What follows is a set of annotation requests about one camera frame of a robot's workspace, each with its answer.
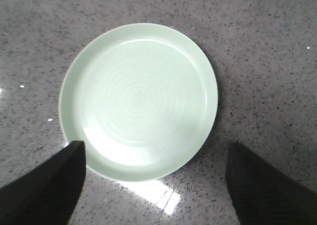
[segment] countertop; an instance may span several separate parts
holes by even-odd
[[[65,145],[58,95],[79,51],[114,27],[150,22],[181,31],[208,56],[219,90],[211,134],[189,163],[152,184],[87,169],[69,224],[237,225],[224,178],[235,141],[317,191],[316,9],[316,0],[0,0],[0,186]],[[153,199],[161,187],[177,195],[169,209]]]

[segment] plate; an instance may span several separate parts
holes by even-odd
[[[87,165],[120,181],[145,181],[185,165],[207,139],[217,83],[203,51],[158,24],[112,29],[75,58],[62,83],[59,121],[83,140]]]

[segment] granite countertop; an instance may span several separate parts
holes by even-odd
[[[79,51],[113,27],[151,22],[183,32],[210,59],[212,132],[151,186],[88,169],[70,224],[239,224],[224,179],[234,141],[317,191],[316,9],[316,0],[0,0],[0,186],[65,145],[58,95]],[[151,197],[156,186],[179,195],[168,211]]]

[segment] speckled gray surface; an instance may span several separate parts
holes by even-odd
[[[316,9],[316,0],[0,0],[0,186],[65,144],[58,94],[83,46],[113,27],[153,22],[208,55],[219,85],[212,133],[159,180],[180,195],[172,215],[88,170],[70,224],[239,224],[224,180],[236,140],[317,191]]]

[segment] ceramic plate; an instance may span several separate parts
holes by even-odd
[[[68,142],[85,142],[91,169],[144,181],[174,172],[199,151],[217,98],[211,64],[191,39],[137,23],[100,35],[79,53],[58,110]]]

